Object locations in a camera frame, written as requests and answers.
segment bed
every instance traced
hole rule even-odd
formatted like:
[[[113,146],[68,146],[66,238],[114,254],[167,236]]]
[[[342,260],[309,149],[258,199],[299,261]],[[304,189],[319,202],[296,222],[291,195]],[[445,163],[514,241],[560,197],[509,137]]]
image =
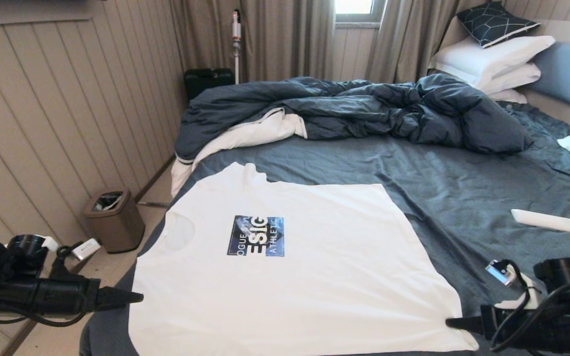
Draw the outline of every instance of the bed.
[[[459,293],[463,314],[478,315],[481,304],[516,297],[484,272],[489,261],[508,258],[531,274],[540,261],[570,257],[570,233],[520,225],[509,213],[520,208],[570,217],[570,154],[556,142],[570,135],[570,126],[526,104],[500,105],[534,140],[529,149],[485,155],[390,135],[340,140],[292,136],[208,156],[174,202],[197,181],[233,162],[255,164],[269,181],[381,183],[409,219],[437,272]],[[141,254],[156,242],[164,224],[156,227]],[[118,288],[131,290],[135,267]],[[81,354],[136,355],[128,320],[128,307],[93,315],[82,333]],[[476,338],[480,349],[472,354],[489,354],[488,342]],[[509,349],[503,354],[526,352]]]

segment geometric pattern pillow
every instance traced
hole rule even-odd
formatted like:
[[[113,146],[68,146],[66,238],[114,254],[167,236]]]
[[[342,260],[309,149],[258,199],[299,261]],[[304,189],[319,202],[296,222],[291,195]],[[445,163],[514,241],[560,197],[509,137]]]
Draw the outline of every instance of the geometric pattern pillow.
[[[457,14],[463,26],[481,47],[524,36],[540,23],[525,20],[510,14],[500,1],[488,2]]]

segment crumpled duvet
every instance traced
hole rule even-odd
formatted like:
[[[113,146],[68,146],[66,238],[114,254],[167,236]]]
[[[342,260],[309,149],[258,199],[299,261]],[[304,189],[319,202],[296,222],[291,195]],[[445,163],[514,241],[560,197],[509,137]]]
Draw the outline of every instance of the crumpled duvet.
[[[389,134],[480,153],[516,153],[532,144],[523,126],[487,95],[445,74],[404,84],[299,77],[204,91],[184,112],[177,158],[192,162],[211,140],[274,108],[299,115],[312,140]]]

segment curtain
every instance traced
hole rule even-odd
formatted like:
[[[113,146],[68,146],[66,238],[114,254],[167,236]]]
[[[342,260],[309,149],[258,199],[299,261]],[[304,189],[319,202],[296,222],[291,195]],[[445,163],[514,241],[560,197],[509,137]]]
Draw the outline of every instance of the curtain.
[[[241,81],[329,79],[333,0],[172,0],[184,68],[234,68],[233,10],[241,16]]]
[[[426,75],[450,20],[487,0],[387,0],[366,78],[414,82]]]
[[[330,79],[333,0],[240,0],[242,77],[280,81],[308,75]]]

